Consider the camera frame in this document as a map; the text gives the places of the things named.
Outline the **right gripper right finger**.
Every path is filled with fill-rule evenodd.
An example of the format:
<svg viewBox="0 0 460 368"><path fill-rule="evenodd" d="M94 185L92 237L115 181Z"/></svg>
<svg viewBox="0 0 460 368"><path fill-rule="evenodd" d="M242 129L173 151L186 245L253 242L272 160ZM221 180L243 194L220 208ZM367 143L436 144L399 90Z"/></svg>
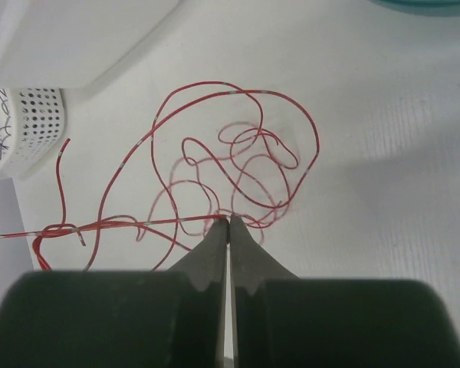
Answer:
<svg viewBox="0 0 460 368"><path fill-rule="evenodd" d="M230 220L238 367L460 367L460 339L426 283L299 278Z"/></svg>

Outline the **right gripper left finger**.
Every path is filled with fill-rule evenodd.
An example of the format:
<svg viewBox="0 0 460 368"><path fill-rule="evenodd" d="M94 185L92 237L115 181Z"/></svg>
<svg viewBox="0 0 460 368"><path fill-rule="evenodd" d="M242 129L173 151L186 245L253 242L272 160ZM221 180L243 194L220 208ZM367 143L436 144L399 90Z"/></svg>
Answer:
<svg viewBox="0 0 460 368"><path fill-rule="evenodd" d="M165 271L34 271L0 305L0 367L221 367L228 221Z"/></svg>

